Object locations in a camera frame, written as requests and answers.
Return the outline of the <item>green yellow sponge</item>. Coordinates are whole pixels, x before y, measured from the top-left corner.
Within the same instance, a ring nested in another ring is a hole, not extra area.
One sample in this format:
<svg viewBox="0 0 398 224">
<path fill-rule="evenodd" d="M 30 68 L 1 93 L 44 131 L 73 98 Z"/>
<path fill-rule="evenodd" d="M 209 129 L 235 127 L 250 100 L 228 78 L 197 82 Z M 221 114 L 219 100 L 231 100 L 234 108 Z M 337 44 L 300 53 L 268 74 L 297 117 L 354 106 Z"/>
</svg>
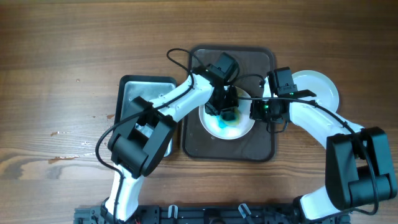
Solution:
<svg viewBox="0 0 398 224">
<path fill-rule="evenodd" d="M 237 126 L 240 122 L 240 113 L 237 110 L 224 111 L 220 114 L 220 121 L 227 126 Z"/>
</svg>

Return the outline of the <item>white plate blue streak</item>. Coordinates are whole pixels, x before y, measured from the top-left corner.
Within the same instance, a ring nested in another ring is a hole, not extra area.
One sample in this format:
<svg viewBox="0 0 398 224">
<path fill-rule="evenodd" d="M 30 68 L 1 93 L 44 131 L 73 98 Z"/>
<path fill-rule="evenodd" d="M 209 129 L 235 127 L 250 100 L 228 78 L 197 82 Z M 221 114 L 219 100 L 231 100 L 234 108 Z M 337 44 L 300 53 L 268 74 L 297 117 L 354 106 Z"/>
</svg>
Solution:
<svg viewBox="0 0 398 224">
<path fill-rule="evenodd" d="M 217 138 L 224 140 L 237 139 L 247 134 L 254 126 L 254 120 L 249 117 L 251 107 L 251 102 L 247 100 L 249 94 L 239 87 L 236 88 L 239 106 L 234 110 L 240 113 L 240 122 L 237 126 L 227 126 L 220 121 L 220 115 L 212 116 L 205 113 L 205 105 L 199 107 L 199 118 L 202 125 L 211 135 Z"/>
</svg>

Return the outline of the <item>brown serving tray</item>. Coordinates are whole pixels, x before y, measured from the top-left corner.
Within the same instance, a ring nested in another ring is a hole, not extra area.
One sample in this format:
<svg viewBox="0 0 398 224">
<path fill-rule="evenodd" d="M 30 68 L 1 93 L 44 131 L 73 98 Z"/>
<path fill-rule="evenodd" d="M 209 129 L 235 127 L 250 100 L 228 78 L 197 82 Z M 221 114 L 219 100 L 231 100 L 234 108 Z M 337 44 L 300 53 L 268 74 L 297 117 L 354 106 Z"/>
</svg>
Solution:
<svg viewBox="0 0 398 224">
<path fill-rule="evenodd" d="M 232 45 L 197 45 L 192 52 L 204 63 L 214 63 L 221 53 L 230 54 L 239 63 L 240 75 L 259 74 L 263 77 L 276 68 L 273 53 L 264 47 L 239 47 Z M 243 136 L 221 139 L 207 130 L 200 116 L 203 108 L 195 108 L 184 117 L 181 148 L 196 159 L 266 162 L 276 152 L 275 125 L 254 121 Z"/>
</svg>

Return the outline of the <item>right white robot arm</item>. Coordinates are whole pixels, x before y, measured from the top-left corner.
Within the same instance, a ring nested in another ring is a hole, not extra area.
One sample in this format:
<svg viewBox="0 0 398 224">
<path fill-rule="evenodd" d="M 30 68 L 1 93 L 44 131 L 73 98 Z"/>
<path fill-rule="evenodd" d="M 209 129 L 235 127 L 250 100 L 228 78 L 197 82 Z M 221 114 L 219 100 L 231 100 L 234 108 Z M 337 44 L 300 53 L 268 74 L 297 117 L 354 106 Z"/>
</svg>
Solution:
<svg viewBox="0 0 398 224">
<path fill-rule="evenodd" d="M 313 223 L 348 212 L 374 215 L 381 201 L 397 196 L 397 180 L 387 134 L 364 128 L 306 101 L 309 90 L 279 98 L 251 98 L 250 117 L 267 123 L 293 123 L 326 150 L 325 184 L 294 200 L 296 222 Z"/>
</svg>

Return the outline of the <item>black soapy water tray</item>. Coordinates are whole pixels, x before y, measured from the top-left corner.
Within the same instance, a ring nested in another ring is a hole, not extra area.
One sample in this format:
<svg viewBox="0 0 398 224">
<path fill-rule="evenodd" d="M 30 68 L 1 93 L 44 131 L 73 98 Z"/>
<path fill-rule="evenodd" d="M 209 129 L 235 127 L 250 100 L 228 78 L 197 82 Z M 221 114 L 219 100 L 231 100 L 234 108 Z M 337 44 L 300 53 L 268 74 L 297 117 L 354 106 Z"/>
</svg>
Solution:
<svg viewBox="0 0 398 224">
<path fill-rule="evenodd" d="M 150 101 L 166 95 L 177 87 L 172 77 L 125 75 L 120 79 L 114 123 L 123 119 L 130 102 L 140 96 Z"/>
</svg>

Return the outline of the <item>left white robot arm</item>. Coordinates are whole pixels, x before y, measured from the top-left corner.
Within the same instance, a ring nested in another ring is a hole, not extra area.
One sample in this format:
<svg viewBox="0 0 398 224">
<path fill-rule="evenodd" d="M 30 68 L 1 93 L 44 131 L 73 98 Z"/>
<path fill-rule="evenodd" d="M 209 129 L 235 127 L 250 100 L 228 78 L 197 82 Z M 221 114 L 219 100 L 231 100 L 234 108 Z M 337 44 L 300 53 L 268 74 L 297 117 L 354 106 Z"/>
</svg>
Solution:
<svg viewBox="0 0 398 224">
<path fill-rule="evenodd" d="M 111 195 L 104 208 L 113 223 L 124 223 L 138 208 L 144 178 L 164 157 L 178 122 L 195 108 L 210 104 L 220 114 L 236 107 L 227 99 L 232 72 L 197 70 L 174 90 L 147 101 L 138 96 L 125 109 L 121 120 L 100 137 L 109 137 L 112 164 L 103 163 L 116 173 Z"/>
</svg>

